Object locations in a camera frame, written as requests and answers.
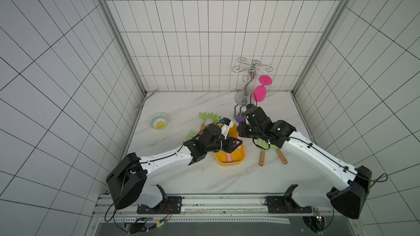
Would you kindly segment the purple rake pink handle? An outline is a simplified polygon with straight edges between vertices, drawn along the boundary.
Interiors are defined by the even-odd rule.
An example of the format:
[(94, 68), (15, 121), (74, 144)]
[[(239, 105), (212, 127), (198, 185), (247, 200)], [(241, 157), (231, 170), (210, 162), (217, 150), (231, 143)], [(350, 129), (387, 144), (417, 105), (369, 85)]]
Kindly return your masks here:
[(234, 106), (234, 118), (237, 123), (246, 122), (246, 117), (244, 113), (242, 112), (242, 109), (244, 106), (237, 104)]
[(233, 159), (232, 159), (232, 157), (231, 157), (231, 154), (229, 154), (229, 153), (225, 153), (225, 156), (226, 156), (226, 161), (227, 161), (227, 163), (232, 163)]

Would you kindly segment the yellow plastic storage box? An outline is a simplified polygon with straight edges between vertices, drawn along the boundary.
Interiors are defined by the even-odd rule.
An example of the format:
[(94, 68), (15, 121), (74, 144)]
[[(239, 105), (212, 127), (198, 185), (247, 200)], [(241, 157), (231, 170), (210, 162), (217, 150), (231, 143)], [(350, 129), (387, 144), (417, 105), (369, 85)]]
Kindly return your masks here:
[(220, 151), (215, 153), (216, 161), (222, 166), (233, 166), (238, 165), (243, 162), (246, 158), (246, 152), (244, 146), (242, 145), (241, 148), (236, 149), (232, 154), (231, 157), (233, 159), (232, 163), (227, 163), (226, 156), (224, 151)]

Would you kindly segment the light green fork wooden handle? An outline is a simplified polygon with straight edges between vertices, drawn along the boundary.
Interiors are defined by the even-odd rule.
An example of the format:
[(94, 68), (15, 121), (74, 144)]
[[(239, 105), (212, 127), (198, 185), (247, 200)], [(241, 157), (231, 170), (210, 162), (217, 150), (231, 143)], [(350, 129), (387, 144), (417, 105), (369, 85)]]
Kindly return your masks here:
[(270, 144), (263, 141), (262, 139), (258, 139), (257, 145), (259, 146), (260, 152), (260, 159), (259, 159), (259, 166), (263, 166), (265, 163), (265, 152), (270, 149)]

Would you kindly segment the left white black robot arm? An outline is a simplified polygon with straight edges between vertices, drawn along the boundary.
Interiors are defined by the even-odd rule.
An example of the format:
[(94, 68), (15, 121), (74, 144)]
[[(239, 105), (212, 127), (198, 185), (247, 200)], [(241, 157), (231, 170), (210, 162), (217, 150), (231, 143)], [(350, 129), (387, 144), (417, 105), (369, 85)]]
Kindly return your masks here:
[(193, 165), (205, 159), (208, 152), (233, 153), (242, 148), (243, 141), (229, 135), (234, 124), (210, 123), (181, 146), (153, 156), (127, 154), (106, 178), (115, 210), (131, 204), (160, 209), (168, 202), (167, 195), (154, 177), (177, 168)]

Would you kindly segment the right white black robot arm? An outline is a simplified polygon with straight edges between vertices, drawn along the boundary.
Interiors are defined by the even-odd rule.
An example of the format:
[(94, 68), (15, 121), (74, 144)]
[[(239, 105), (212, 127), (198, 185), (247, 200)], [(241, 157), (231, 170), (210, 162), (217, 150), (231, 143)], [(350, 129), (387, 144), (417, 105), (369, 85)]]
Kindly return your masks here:
[(261, 139), (283, 149), (323, 176), (306, 185), (292, 185), (294, 203), (300, 207), (333, 208), (350, 219), (360, 217), (373, 181), (370, 169), (341, 161), (283, 120), (272, 122), (261, 107), (247, 105), (245, 118), (238, 126), (240, 137)]

